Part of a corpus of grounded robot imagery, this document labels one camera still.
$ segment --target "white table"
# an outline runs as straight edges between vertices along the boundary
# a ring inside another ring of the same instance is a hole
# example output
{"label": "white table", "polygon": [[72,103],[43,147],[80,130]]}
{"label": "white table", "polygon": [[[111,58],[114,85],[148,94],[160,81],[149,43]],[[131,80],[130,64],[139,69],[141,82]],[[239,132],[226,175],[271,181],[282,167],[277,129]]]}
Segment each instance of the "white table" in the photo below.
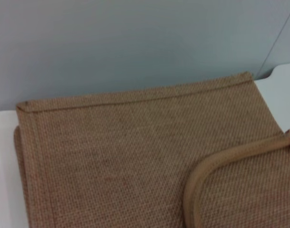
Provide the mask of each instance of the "white table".
{"label": "white table", "polygon": [[[256,81],[275,120],[283,131],[290,128],[290,64],[276,67],[272,75]],[[0,112],[0,228],[28,228],[13,132],[15,111]]]}

